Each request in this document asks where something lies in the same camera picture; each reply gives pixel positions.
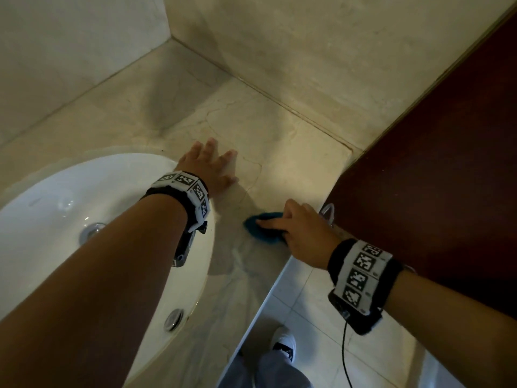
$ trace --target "marble countertop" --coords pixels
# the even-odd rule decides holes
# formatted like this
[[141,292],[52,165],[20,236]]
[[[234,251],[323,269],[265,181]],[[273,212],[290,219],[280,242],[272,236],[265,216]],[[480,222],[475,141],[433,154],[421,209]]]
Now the marble countertop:
[[320,207],[352,152],[240,80],[169,41],[0,147],[0,206],[84,160],[143,152],[177,160],[213,136],[240,181],[212,202],[216,243],[201,298],[133,387],[213,387],[288,260],[242,221],[288,198]]

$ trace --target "sink basin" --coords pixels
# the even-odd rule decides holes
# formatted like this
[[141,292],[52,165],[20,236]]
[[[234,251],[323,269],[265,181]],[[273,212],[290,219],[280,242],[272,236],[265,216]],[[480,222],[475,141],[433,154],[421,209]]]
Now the sink basin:
[[[79,248],[82,230],[112,221],[175,166],[159,155],[110,155],[62,170],[9,202],[0,210],[0,319]],[[195,236],[185,265],[171,268],[129,379],[181,332],[203,291],[214,228],[210,213],[206,234]],[[165,332],[165,320],[175,309],[184,311],[183,320]]]

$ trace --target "pant leg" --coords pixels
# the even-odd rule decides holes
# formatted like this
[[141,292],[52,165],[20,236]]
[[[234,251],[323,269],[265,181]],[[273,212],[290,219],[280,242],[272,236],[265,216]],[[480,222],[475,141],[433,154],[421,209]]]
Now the pant leg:
[[278,350],[264,354],[255,373],[256,388],[312,388],[307,377]]
[[229,366],[218,388],[252,388],[253,382],[244,365],[242,355],[237,355]]

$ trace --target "white sneaker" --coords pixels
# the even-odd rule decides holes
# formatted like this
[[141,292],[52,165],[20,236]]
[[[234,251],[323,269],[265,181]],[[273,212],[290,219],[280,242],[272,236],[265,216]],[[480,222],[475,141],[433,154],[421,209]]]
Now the white sneaker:
[[271,339],[271,350],[281,351],[291,363],[294,362],[296,355],[296,340],[294,335],[285,326],[278,328]]

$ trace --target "blue sponge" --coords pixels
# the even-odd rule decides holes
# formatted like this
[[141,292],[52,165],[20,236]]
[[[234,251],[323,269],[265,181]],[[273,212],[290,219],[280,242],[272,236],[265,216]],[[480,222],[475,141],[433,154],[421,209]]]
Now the blue sponge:
[[275,230],[273,228],[261,228],[258,224],[255,223],[257,219],[260,220],[268,220],[274,218],[281,218],[281,212],[266,212],[260,215],[254,215],[249,217],[244,221],[244,227],[249,231],[249,233],[254,236],[256,239],[260,241],[267,242],[268,244],[276,244],[278,241],[282,241],[285,243],[284,237],[282,234],[283,230]]

